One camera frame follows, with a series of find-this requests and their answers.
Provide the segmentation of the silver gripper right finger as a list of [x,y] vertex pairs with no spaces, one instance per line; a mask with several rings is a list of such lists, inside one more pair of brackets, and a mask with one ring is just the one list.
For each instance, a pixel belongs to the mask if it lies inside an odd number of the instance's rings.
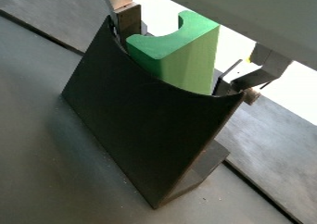
[[291,60],[278,52],[255,43],[250,57],[239,59],[218,77],[215,96],[245,92],[247,105],[258,100],[261,90],[283,74]]

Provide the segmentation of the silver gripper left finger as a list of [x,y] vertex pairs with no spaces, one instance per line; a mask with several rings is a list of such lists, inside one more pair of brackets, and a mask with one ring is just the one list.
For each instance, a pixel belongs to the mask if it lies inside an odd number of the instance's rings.
[[109,9],[113,29],[126,46],[126,38],[142,33],[142,6],[132,0],[104,0]]

